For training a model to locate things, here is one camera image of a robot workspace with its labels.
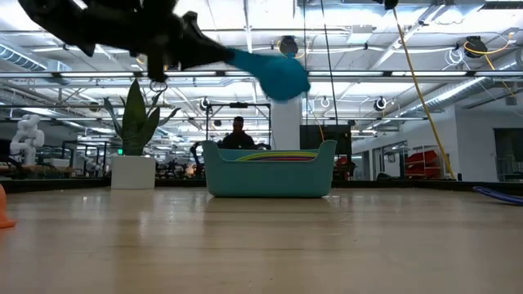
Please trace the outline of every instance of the teal plastic basket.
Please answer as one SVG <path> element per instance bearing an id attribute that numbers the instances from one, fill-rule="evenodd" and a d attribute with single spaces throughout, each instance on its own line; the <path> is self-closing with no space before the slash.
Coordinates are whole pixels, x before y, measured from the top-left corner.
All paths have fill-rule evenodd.
<path id="1" fill-rule="evenodd" d="M 216 197 L 319 198 L 330 191 L 335 140 L 313 150 L 218 149 L 212 141 L 202 146 L 208 191 Z M 287 161 L 287 154 L 294 155 Z"/>

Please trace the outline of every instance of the orange object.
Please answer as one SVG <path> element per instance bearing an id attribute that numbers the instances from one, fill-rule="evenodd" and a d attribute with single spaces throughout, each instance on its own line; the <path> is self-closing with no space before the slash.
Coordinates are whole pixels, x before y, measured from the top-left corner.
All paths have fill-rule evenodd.
<path id="1" fill-rule="evenodd" d="M 7 219 L 6 210 L 6 190 L 4 190 L 2 185 L 0 185 L 0 229 L 11 228 L 16 225 L 16 221 Z"/>

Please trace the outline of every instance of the ceiling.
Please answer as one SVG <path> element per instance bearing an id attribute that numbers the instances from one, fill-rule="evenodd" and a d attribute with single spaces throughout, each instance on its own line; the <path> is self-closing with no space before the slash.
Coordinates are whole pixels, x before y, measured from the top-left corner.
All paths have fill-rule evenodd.
<path id="1" fill-rule="evenodd" d="M 199 26 L 207 36 L 225 46 L 243 50 L 248 50 L 250 39 L 252 50 L 260 54 L 280 54 L 272 45 L 284 35 L 293 35 L 302 53 L 304 44 L 307 44 L 307 54 L 298 53 L 302 57 L 299 60 L 306 65 L 307 70 L 409 69 L 403 47 L 398 42 L 399 35 L 394 16 L 390 12 L 385 12 L 381 6 L 371 1 L 355 1 L 363 3 L 356 5 L 345 4 L 348 1 L 325 0 L 324 18 L 320 6 L 317 5 L 320 2 L 307 1 L 310 4 L 306 5 L 305 9 L 303 2 L 299 0 L 298 2 L 301 4 L 295 6 L 295 2 L 291 0 L 180 0 L 175 13 L 182 15 L 186 11 L 196 11 L 199 15 Z M 452 49 L 456 44 L 462 46 L 467 36 L 480 36 L 489 51 L 493 51 L 505 47 L 508 33 L 512 32 L 510 43 L 504 50 L 491 55 L 492 60 L 521 48 L 523 32 L 518 28 L 523 27 L 523 10 L 481 9 L 485 1 L 455 2 L 458 4 L 456 7 L 431 7 L 429 4 L 420 3 L 398 6 L 400 25 L 406 33 L 408 49 L 416 70 L 463 70 L 466 66 L 471 69 L 484 69 L 487 65 L 484 58 L 464 57 L 463 60 L 456 58 L 460 60 L 455 64 L 450 62 L 449 54 Z M 467 5 L 460 5 L 460 2 L 466 2 Z M 249 32 L 246 30 L 245 4 L 248 7 Z M 92 58 L 85 56 L 75 47 L 68 47 L 68 50 L 65 50 L 63 42 L 33 23 L 15 0 L 0 0 L 0 11 L 2 11 L 0 44 L 17 47 L 35 60 L 42 62 L 58 60 L 75 72 L 138 71 L 146 67 L 135 58 L 131 58 L 128 52 L 111 47 L 101 46 L 101 50 L 98 50 Z M 426 16 L 429 11 L 435 11 L 437 17 L 431 21 L 426 20 L 425 25 L 418 25 L 420 18 Z M 191 70 L 217 69 L 231 70 L 232 68 L 224 64 L 215 64 Z M 26 70 L 0 59 L 0 71 Z M 212 103 L 270 102 L 259 85 L 250 78 L 172 78 L 171 80 L 179 84 L 179 87 L 170 87 L 164 92 L 162 101 L 172 107 L 182 107 L 182 111 L 178 114 L 180 119 L 201 117 L 199 102 L 204 97 Z M 25 78 L 0 79 L 0 82 L 9 82 L 11 85 L 36 91 L 46 97 L 46 99 L 22 97 L 21 103 L 27 105 L 56 104 L 60 93 L 62 99 L 68 97 L 66 103 L 72 105 L 86 105 L 95 101 L 100 103 L 105 97 L 118 104 L 119 97 L 125 96 L 128 88 L 127 86 L 112 87 L 111 83 L 130 84 L 128 78 L 119 80 L 73 78 L 70 86 Z M 106 82 L 106 84 L 98 87 L 96 85 L 98 82 Z M 421 86 L 422 91 L 428 94 L 443 85 L 442 82 L 427 80 Z M 147 82 L 144 82 L 143 91 L 148 98 L 154 95 Z M 362 79 L 358 82 L 334 82 L 333 87 L 329 80 L 313 81 L 308 93 L 308 101 L 316 117 L 334 115 L 333 96 L 336 97 L 337 114 L 340 117 L 383 115 L 373 110 L 373 103 L 380 96 L 395 102 L 389 103 L 385 114 L 401 111 L 402 107 L 417 99 L 410 81 L 397 82 L 386 78 L 372 81 Z M 488 96 L 488 93 L 482 93 L 474 99 L 481 100 Z M 2 95 L 0 95 L 0 102 L 11 103 Z M 491 105 L 499 111 L 505 109 L 503 104 Z M 92 112 L 88 109 L 71 111 L 68 114 L 57 112 L 71 118 L 107 116 L 104 111 Z M 163 115 L 168 115 L 170 111 L 169 108 L 163 109 Z M 214 131 L 216 136 L 224 136 L 225 130 L 231 128 L 225 117 L 233 118 L 235 115 L 259 118 L 248 124 L 251 130 L 268 129 L 267 121 L 258 109 L 223 109 L 217 117 L 224 118 L 223 126 L 219 127 L 224 131 Z M 204 121 L 195 122 L 176 120 L 166 125 L 163 130 L 169 135 L 183 136 L 185 141 L 195 141 L 201 139 L 202 132 L 199 129 L 204 128 Z M 98 127 L 98 131 L 93 131 L 93 134 L 100 134 L 100 129 L 111 128 L 110 122 L 78 122 L 76 128 L 83 134 L 85 131 L 81 127 L 90 127 L 91 130 L 93 127 Z M 258 140 L 266 139 L 266 133 L 263 131 L 254 136 Z"/>

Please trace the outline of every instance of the white column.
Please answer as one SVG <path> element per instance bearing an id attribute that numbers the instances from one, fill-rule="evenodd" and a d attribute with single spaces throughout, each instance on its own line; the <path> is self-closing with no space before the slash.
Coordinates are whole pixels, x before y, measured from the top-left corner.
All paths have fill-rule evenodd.
<path id="1" fill-rule="evenodd" d="M 273 150 L 300 149 L 300 123 L 302 122 L 302 98 L 296 97 L 286 103 L 272 102 L 270 120 Z"/>

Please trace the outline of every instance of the blue squeeze ball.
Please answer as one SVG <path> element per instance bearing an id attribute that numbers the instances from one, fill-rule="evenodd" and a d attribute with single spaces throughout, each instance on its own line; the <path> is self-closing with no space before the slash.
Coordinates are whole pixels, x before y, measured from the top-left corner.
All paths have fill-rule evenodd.
<path id="1" fill-rule="evenodd" d="M 235 53 L 235 57 L 227 63 L 256 77 L 261 89 L 271 99 L 284 102 L 311 89 L 307 72 L 294 58 L 230 50 Z"/>

